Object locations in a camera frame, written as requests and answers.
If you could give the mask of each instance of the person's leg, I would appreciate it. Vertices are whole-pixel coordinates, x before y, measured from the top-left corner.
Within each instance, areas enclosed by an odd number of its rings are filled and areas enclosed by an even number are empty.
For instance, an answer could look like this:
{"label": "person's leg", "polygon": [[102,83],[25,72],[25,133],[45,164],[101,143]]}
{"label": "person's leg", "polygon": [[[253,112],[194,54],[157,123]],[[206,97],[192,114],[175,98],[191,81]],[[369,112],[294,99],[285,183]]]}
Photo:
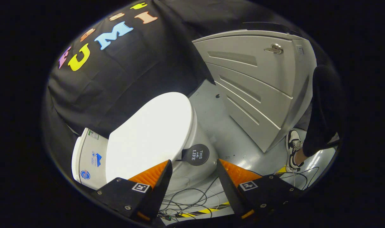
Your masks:
{"label": "person's leg", "polygon": [[326,145],[336,132],[342,136],[346,122],[346,97],[340,78],[327,66],[318,66],[313,74],[313,103],[306,139],[291,130],[286,137],[287,171],[297,170],[303,162]]}

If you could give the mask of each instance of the lock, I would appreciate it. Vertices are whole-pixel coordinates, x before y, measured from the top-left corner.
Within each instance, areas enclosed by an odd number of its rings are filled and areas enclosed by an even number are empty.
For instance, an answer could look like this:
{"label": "lock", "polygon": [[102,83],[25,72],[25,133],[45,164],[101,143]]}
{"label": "lock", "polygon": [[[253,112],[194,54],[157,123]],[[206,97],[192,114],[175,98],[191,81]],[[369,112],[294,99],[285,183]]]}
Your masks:
{"label": "lock", "polygon": [[277,43],[272,44],[271,48],[265,48],[264,50],[268,52],[272,52],[274,54],[282,54],[283,52],[282,47]]}

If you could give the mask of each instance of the toilet lid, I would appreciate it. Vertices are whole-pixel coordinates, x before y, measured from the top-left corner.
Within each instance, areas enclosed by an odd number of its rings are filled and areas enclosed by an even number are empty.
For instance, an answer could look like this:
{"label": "toilet lid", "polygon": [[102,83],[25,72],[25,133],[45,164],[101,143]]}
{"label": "toilet lid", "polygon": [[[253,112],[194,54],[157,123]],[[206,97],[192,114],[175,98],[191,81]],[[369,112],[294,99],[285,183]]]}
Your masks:
{"label": "toilet lid", "polygon": [[168,159],[172,162],[188,139],[193,109],[178,92],[159,95],[110,134],[106,177],[129,179]]}

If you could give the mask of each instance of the hazard tape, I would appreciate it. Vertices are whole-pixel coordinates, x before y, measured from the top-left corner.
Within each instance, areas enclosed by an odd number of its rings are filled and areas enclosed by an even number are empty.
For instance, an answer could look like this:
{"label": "hazard tape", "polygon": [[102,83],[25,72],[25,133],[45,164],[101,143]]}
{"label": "hazard tape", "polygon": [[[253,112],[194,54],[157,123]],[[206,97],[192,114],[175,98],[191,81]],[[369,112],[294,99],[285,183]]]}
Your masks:
{"label": "hazard tape", "polygon": [[176,216],[176,218],[186,218],[186,217],[194,217],[194,216],[198,216],[198,215],[209,214],[209,213],[212,213],[214,211],[219,211],[220,209],[224,209],[224,208],[229,207],[229,206],[230,206],[230,203],[226,202],[226,203],[223,203],[223,204],[216,206],[216,207],[209,207],[208,209],[204,209],[204,210],[200,210],[200,211],[179,214]]}
{"label": "hazard tape", "polygon": [[[282,167],[280,170],[278,170],[278,172],[275,173],[275,176],[280,177],[284,173],[286,173],[285,166]],[[188,217],[194,217],[194,216],[198,216],[198,215],[209,214],[211,212],[219,211],[219,210],[224,209],[224,208],[229,207],[229,206],[230,206],[230,203],[226,202],[226,203],[223,203],[217,207],[210,207],[208,209],[204,209],[204,210],[200,210],[200,211],[178,214],[176,216],[176,218],[188,218]]]}

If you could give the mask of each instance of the sneaker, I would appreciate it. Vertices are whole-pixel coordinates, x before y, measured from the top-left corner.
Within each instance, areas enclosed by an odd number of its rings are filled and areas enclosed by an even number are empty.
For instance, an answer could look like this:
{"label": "sneaker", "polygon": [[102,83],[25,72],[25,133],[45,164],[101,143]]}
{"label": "sneaker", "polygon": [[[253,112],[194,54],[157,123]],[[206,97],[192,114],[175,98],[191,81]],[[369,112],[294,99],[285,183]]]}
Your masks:
{"label": "sneaker", "polygon": [[304,164],[297,165],[294,162],[294,155],[297,151],[302,148],[302,143],[298,132],[295,130],[291,130],[287,136],[285,136],[285,148],[287,149],[288,158],[287,165],[285,166],[285,170],[287,172],[299,171],[300,167]]}

